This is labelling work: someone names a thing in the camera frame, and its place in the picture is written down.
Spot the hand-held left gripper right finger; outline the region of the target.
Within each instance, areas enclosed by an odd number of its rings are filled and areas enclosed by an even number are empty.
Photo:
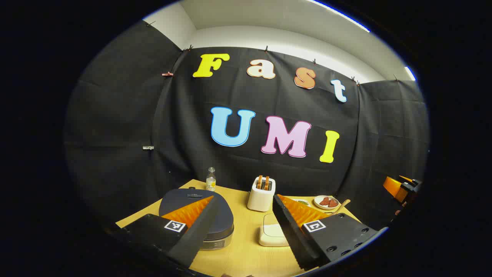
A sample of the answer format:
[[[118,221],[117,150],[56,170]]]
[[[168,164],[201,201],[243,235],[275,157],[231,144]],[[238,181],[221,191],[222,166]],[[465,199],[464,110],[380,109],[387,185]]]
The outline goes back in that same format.
[[[381,235],[345,213],[326,214],[276,194],[273,212],[303,270],[334,266]]]

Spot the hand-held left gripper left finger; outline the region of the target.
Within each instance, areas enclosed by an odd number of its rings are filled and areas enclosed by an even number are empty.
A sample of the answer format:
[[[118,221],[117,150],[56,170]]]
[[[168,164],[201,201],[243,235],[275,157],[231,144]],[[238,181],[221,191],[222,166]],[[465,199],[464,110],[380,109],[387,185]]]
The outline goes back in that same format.
[[[202,247],[219,211],[218,196],[210,196],[161,217],[163,200],[116,222],[112,236],[151,263],[187,269]]]

